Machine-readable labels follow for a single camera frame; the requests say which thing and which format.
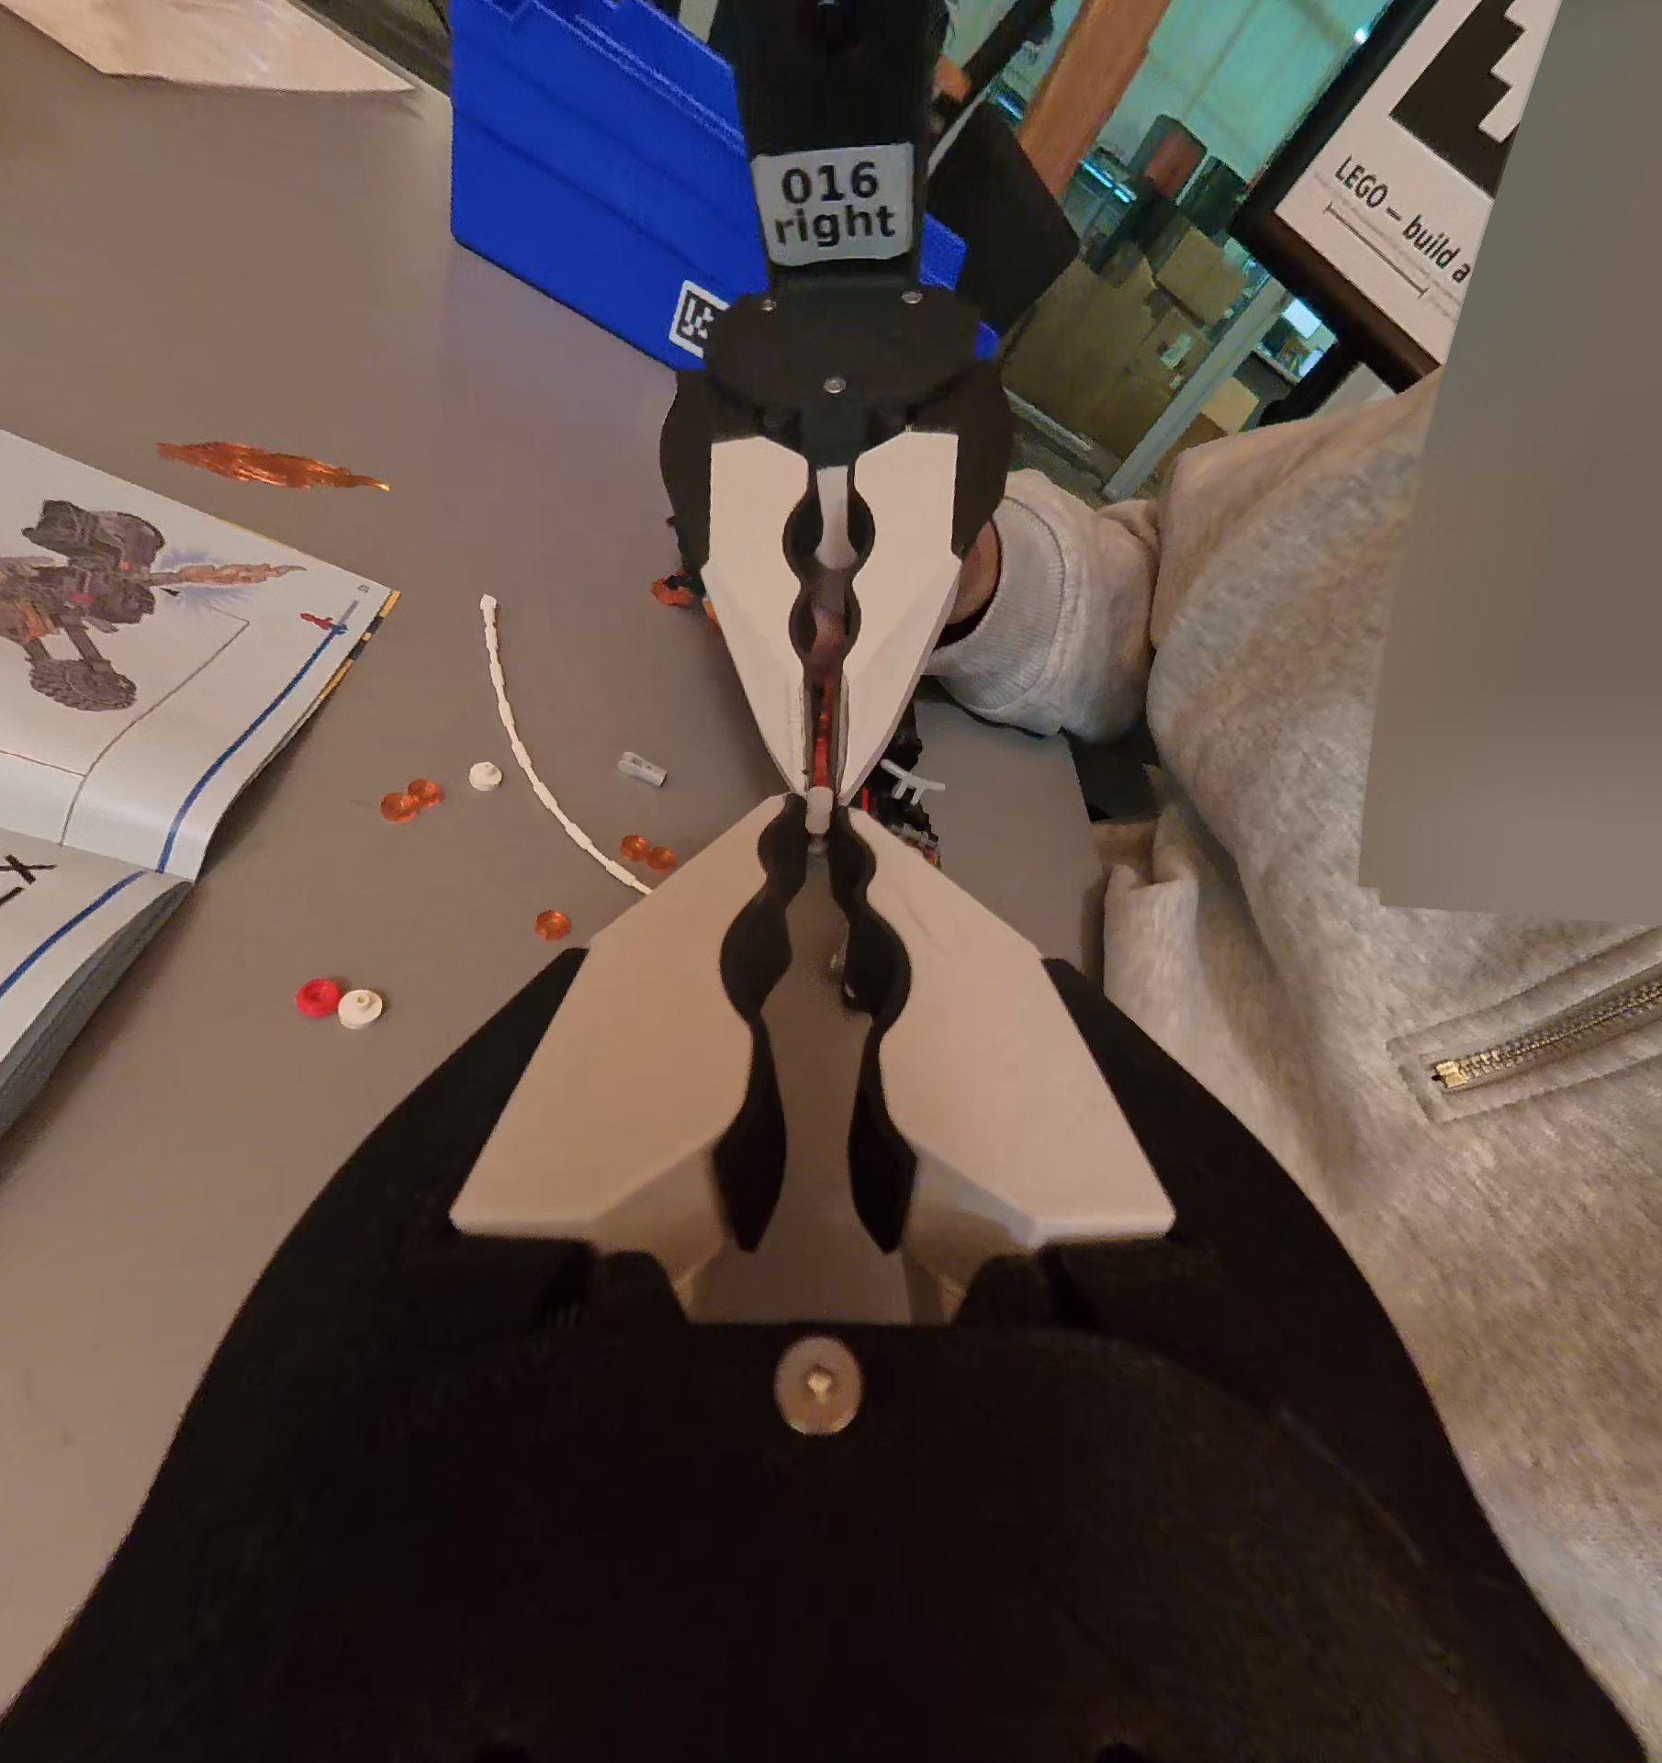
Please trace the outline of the grey zip hoodie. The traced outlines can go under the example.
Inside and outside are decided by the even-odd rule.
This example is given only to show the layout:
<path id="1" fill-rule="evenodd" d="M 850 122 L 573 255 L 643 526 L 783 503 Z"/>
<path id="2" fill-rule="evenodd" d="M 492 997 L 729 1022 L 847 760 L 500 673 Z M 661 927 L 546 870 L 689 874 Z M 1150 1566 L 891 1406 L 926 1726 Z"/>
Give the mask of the grey zip hoodie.
<path id="1" fill-rule="evenodd" d="M 1662 927 L 1361 883 L 1442 376 L 1185 455 L 1153 523 L 1157 817 L 1104 980 L 1317 1204 L 1480 1505 L 1662 1759 Z"/>

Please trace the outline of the blue plastic bin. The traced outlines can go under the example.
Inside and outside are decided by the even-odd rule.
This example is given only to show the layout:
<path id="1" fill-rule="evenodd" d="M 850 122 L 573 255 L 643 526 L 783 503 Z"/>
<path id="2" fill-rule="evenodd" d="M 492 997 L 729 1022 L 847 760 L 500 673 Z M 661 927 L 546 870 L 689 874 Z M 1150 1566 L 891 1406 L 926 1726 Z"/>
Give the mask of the blue plastic bin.
<path id="1" fill-rule="evenodd" d="M 645 356 L 702 367 L 775 268 L 900 269 L 951 288 L 907 143 L 748 150 L 731 66 L 654 3 L 457 1 L 450 229 L 467 251 Z"/>

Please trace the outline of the wooden post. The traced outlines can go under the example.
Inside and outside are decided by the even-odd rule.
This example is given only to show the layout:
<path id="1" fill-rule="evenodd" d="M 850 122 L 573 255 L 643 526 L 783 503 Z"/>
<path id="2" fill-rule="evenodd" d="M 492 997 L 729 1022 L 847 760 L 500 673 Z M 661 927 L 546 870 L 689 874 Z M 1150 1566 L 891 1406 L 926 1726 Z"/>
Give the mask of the wooden post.
<path id="1" fill-rule="evenodd" d="M 1016 130 L 1021 152 L 1062 198 L 1142 69 L 1170 1 L 1082 1 Z"/>

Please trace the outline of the black lego motorcycle model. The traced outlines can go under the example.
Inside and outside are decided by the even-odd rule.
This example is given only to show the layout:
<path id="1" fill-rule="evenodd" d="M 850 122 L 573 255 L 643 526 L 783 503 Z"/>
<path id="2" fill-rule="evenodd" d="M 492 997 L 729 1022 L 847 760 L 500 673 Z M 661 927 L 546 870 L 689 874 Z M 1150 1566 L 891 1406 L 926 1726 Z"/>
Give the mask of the black lego motorcycle model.
<path id="1" fill-rule="evenodd" d="M 926 743 L 907 719 L 889 739 L 880 760 L 867 774 L 854 807 L 867 813 L 895 839 L 913 848 L 931 868 L 942 868 L 942 844 L 931 822 L 929 798 L 944 785 L 922 771 Z M 856 919 L 845 914 L 845 936 L 832 962 L 847 1008 L 872 1011 L 865 993 L 865 958 L 858 947 L 861 934 Z"/>

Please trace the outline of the person's right hand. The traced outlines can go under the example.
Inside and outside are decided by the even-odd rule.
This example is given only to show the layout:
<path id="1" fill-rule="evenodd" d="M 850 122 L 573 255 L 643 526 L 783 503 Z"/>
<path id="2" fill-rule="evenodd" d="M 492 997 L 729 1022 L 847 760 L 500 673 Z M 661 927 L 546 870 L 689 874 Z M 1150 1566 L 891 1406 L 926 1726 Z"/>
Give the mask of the person's right hand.
<path id="1" fill-rule="evenodd" d="M 940 631 L 939 648 L 962 642 L 986 616 L 1001 578 L 1001 536 L 997 523 L 986 521 L 970 552 L 961 561 L 950 618 Z"/>

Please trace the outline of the black framed marker sign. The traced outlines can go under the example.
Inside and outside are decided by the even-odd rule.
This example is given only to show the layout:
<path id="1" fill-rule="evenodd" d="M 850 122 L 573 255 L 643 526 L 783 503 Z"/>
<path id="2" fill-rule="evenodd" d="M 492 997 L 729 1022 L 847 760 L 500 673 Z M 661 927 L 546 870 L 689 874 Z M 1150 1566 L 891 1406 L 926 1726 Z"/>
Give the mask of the black framed marker sign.
<path id="1" fill-rule="evenodd" d="M 1231 234 L 1392 391 L 1451 352 L 1556 1 L 1385 5 Z"/>

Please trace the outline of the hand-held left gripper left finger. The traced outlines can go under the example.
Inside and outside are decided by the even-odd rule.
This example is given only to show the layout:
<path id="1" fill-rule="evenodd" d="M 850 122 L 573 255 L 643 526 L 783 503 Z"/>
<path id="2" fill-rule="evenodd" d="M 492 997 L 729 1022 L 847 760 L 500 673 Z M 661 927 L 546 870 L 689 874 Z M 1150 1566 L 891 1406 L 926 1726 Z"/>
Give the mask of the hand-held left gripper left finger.
<path id="1" fill-rule="evenodd" d="M 467 1235 L 753 1254 L 788 1129 L 764 1006 L 794 962 L 797 800 L 770 798 L 586 947 L 450 1208 Z"/>

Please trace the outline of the black angled panel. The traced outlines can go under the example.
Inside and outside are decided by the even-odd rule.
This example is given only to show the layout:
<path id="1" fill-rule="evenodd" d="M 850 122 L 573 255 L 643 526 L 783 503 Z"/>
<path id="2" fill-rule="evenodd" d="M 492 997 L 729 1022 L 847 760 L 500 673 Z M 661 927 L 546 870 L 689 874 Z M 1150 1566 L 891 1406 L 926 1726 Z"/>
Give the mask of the black angled panel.
<path id="1" fill-rule="evenodd" d="M 928 211 L 966 245 L 957 295 L 1001 341 L 1080 249 L 1062 200 L 996 102 L 975 102 L 928 174 Z"/>

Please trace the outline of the black and orange lego assembly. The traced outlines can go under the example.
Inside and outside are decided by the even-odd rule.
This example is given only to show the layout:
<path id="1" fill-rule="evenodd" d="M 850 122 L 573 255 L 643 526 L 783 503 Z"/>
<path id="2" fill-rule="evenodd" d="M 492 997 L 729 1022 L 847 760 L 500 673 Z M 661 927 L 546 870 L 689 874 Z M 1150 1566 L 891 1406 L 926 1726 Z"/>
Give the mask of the black and orange lego assembly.
<path id="1" fill-rule="evenodd" d="M 676 549 L 676 563 L 670 572 L 654 578 L 650 594 L 661 604 L 676 609 L 698 611 L 709 627 L 720 631 L 720 618 L 715 609 L 705 574 L 696 561 L 691 545 L 683 536 L 678 514 L 669 512 L 665 526 Z"/>

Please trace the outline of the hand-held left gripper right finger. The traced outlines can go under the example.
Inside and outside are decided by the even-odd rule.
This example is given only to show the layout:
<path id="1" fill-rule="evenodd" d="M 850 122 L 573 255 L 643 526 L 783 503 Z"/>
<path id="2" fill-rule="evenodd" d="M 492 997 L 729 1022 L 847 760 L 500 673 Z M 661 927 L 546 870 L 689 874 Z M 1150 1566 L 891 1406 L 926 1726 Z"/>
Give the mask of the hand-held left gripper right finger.
<path id="1" fill-rule="evenodd" d="M 850 1189 L 911 1316 L 951 1318 L 997 1259 L 1163 1239 L 1174 1202 L 1060 991 L 1080 973 L 863 809 L 827 855 L 867 1019 Z"/>

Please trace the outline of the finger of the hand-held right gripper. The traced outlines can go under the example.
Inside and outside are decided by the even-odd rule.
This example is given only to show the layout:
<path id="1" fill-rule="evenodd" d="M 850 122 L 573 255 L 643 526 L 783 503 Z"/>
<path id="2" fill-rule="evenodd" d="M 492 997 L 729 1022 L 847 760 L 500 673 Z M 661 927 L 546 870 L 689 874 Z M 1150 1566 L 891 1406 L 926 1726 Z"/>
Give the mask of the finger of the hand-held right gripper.
<path id="1" fill-rule="evenodd" d="M 834 578 L 806 459 L 762 435 L 711 448 L 704 567 L 749 712 L 786 789 L 806 784 L 806 684 L 836 670 Z"/>
<path id="2" fill-rule="evenodd" d="M 898 433 L 856 459 L 850 488 L 871 547 L 852 578 L 858 627 L 841 662 L 838 795 L 854 795 L 884 758 L 955 598 L 955 433 Z"/>

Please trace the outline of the stack of cardboard boxes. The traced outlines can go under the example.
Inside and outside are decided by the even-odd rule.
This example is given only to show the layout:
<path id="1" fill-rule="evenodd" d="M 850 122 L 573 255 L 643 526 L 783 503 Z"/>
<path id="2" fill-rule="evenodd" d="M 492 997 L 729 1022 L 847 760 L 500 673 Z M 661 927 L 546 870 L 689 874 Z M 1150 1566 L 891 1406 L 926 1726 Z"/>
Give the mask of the stack of cardboard boxes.
<path id="1" fill-rule="evenodd" d="M 1102 266 L 1075 258 L 1021 319 L 1005 387 L 1115 462 L 1152 433 L 1249 293 L 1240 251 L 1172 212 Z"/>

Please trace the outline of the lego instruction booklet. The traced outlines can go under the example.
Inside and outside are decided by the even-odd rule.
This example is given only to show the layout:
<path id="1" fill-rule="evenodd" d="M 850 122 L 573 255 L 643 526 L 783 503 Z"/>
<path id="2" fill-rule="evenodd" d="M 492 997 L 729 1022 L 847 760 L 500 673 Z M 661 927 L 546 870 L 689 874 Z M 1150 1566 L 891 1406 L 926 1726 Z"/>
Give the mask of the lego instruction booklet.
<path id="1" fill-rule="evenodd" d="M 0 1142 L 395 602 L 0 427 Z"/>

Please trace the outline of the white printed board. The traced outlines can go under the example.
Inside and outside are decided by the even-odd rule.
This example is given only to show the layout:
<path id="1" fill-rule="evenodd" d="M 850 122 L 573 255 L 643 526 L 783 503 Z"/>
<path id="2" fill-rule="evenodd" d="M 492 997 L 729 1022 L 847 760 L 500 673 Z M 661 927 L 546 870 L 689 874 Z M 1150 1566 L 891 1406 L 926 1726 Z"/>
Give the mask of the white printed board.
<path id="1" fill-rule="evenodd" d="M 193 89 L 402 95 L 412 80 L 292 1 L 4 1 L 96 73 Z"/>

